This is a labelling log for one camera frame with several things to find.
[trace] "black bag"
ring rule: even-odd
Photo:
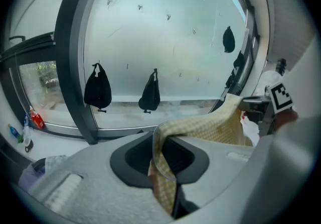
[[[95,69],[99,67],[98,77],[95,77]],[[99,108],[106,108],[111,103],[111,89],[105,70],[99,63],[93,65],[94,71],[90,75],[86,87],[84,101],[86,104]]]
[[[139,99],[138,105],[144,110],[144,113],[151,113],[149,110],[156,110],[161,101],[158,88],[158,76],[157,69],[150,75],[149,80],[145,86],[142,93],[141,99]]]
[[[226,85],[225,89],[231,87],[231,85],[233,84],[234,78],[235,78],[235,74],[234,74],[234,70],[232,70],[231,75],[229,76],[228,80],[225,83]]]
[[[228,26],[223,35],[224,53],[231,53],[235,49],[235,39],[231,27]]]
[[[240,51],[239,55],[237,56],[237,59],[233,62],[234,69],[236,69],[237,67],[241,69],[243,68],[244,64],[245,64],[244,55]]]

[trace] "white wall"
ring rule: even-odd
[[[232,0],[107,2],[95,0],[91,10],[84,52],[86,80],[92,64],[100,60],[114,97],[132,96],[137,101],[157,68],[162,100],[220,98],[245,33]],[[230,54],[224,53],[222,43],[228,26],[236,41]]]
[[[291,70],[308,48],[316,28],[304,0],[273,0],[273,44],[267,56],[271,62],[287,59]]]
[[[302,58],[283,79],[300,118],[321,115],[321,45],[315,36]]]
[[[12,5],[10,36],[26,39],[55,30],[62,0],[14,0]],[[20,42],[12,40],[12,45]]]

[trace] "beige towel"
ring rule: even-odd
[[[252,146],[251,141],[243,136],[240,123],[241,111],[238,105],[242,99],[227,94],[223,105],[213,113],[164,122],[155,129],[153,159],[156,166],[151,163],[150,172],[154,175],[154,195],[168,214],[173,211],[176,179],[162,154],[166,137],[183,135],[225,144]]]

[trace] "patterned cloth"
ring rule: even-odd
[[[30,188],[45,174],[45,167],[35,171],[32,164],[29,164],[26,169],[22,171],[22,174],[18,181],[18,186],[25,192],[29,193]]]
[[[160,124],[153,133],[154,195],[168,214],[173,211],[176,179],[162,154],[168,136],[183,135],[225,144],[252,146],[243,136],[238,105],[243,98],[227,94],[223,105],[213,113],[200,117],[184,118]]]
[[[46,174],[53,171],[57,166],[59,166],[67,158],[68,158],[67,155],[58,155],[58,156],[47,157],[46,161],[45,161]]]

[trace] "white surface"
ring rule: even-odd
[[[62,0],[15,0],[12,6],[10,36],[26,39],[55,30]],[[15,39],[11,45],[20,42]]]
[[[255,147],[260,139],[259,126],[256,123],[251,122],[248,117],[241,119],[241,124],[243,128],[243,134],[251,140],[253,146]]]
[[[315,36],[306,52],[282,83],[300,118],[321,115],[321,47]]]
[[[17,139],[11,134],[8,124],[11,124],[19,134],[22,134],[23,127],[12,112],[4,91],[0,85],[0,133],[13,149],[31,161],[37,161],[48,156],[65,154],[71,156],[76,152],[88,147],[88,143],[82,139],[71,139],[50,135],[41,131],[31,131],[31,139],[34,147],[29,153],[25,152],[23,144],[18,144]]]
[[[177,220],[176,223],[240,223],[249,195],[259,179],[271,138],[270,136],[260,140],[247,164],[226,189],[204,207]]]
[[[98,127],[101,129],[121,129],[144,126],[157,126],[163,121],[181,117],[205,115],[210,112],[214,102],[209,107],[199,108],[196,105],[164,105],[156,111],[146,114],[139,107],[112,106],[106,108],[107,113],[95,113]]]
[[[199,207],[205,206],[229,186],[253,152],[252,147],[190,137],[182,137],[182,140],[202,149],[209,156],[209,167],[200,179],[195,183],[182,185],[186,200]]]
[[[281,81],[283,77],[277,73],[275,70],[267,70],[262,73],[260,76],[259,82],[253,92],[253,96],[255,95],[264,95],[265,94],[265,87],[272,86],[275,83]]]
[[[116,95],[112,97],[113,102],[138,102],[141,95]],[[190,101],[190,100],[218,100],[220,97],[215,96],[162,96],[160,101]]]

